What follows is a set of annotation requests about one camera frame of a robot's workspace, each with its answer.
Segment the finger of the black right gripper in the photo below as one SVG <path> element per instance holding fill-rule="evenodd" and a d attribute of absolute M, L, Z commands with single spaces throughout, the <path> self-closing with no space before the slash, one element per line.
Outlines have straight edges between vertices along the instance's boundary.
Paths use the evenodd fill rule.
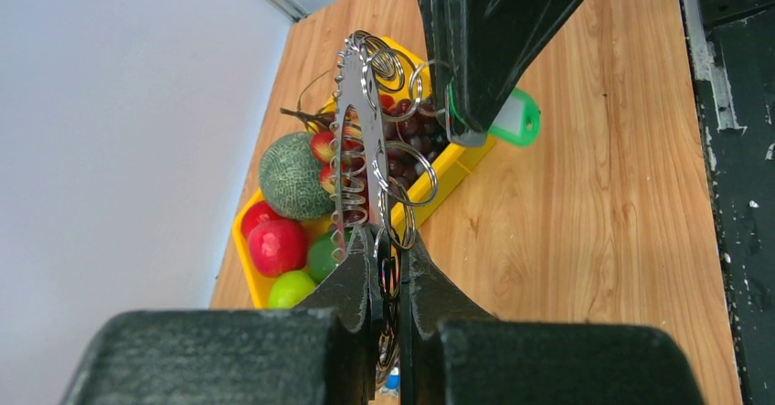
<path fill-rule="evenodd" d="M 486 132 L 537 55 L 583 0 L 461 0 L 453 29 L 459 117 Z"/>
<path fill-rule="evenodd" d="M 428 58 L 434 102 L 444 110 L 446 134 L 450 142 L 461 140 L 459 120 L 459 65 L 455 61 L 453 29 L 459 25 L 461 0 L 418 0 Z"/>

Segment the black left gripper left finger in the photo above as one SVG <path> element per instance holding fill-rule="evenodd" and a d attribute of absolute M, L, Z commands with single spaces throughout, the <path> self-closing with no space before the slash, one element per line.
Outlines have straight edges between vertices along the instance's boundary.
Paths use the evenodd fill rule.
<path fill-rule="evenodd" d="M 65 404 L 364 404 L 381 303 L 370 243 L 290 309 L 131 311 L 91 339 Z"/>

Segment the green key tag with ring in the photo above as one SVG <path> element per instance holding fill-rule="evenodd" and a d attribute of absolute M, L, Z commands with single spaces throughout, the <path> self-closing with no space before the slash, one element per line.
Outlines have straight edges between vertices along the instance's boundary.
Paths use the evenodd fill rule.
<path fill-rule="evenodd" d="M 460 146 L 483 146 L 489 136 L 518 147 L 528 147 L 539 135 L 540 109 L 525 91 L 514 88 L 486 132 L 479 133 L 467 127 L 459 117 L 453 100 L 452 84 L 444 90 L 444 125 L 448 140 Z"/>

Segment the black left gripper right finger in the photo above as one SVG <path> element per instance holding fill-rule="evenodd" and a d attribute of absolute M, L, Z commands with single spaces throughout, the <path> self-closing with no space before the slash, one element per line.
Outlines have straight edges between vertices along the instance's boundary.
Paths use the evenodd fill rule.
<path fill-rule="evenodd" d="M 513 322 L 469 298 L 421 241 L 400 256 L 404 404 L 700 404 L 685 354 L 643 325 Z"/>

